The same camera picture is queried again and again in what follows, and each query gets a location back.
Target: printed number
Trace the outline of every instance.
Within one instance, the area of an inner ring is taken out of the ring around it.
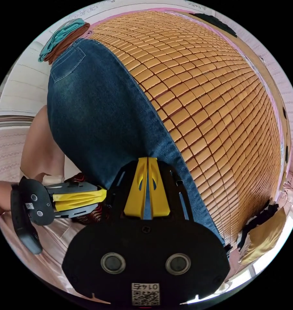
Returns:
[[[140,284],[134,283],[133,290],[158,290],[158,284]]]

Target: qr code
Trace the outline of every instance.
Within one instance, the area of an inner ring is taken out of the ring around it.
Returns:
[[[135,306],[156,306],[160,304],[158,284],[132,284],[132,304]]]

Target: pillow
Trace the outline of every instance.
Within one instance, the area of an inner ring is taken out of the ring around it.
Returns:
[[[286,214],[284,208],[281,208],[265,223],[250,230],[248,233],[249,246],[241,257],[240,264],[251,263],[273,249],[282,233],[285,222]]]

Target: brown cloth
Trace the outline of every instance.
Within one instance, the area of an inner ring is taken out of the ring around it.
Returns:
[[[89,29],[89,27],[90,24],[86,23],[82,27],[72,31],[46,55],[44,61],[48,61],[51,65],[76,39],[82,36]]]

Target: black cloth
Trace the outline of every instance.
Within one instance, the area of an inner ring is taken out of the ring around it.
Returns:
[[[222,23],[219,19],[217,19],[216,17],[212,16],[212,15],[207,15],[207,14],[203,14],[203,13],[190,13],[190,15],[196,16],[198,18],[203,19],[204,21],[212,24],[213,26],[216,26],[220,29],[222,29],[223,31],[228,32],[230,35],[234,36],[235,38],[237,38],[237,34],[226,24]]]
[[[244,246],[246,236],[250,232],[250,230],[254,229],[258,225],[262,225],[267,220],[269,220],[274,214],[277,212],[279,205],[276,203],[274,205],[268,205],[264,208],[264,210],[258,214],[255,218],[253,218],[242,230],[241,241],[238,243],[238,249],[242,249]]]

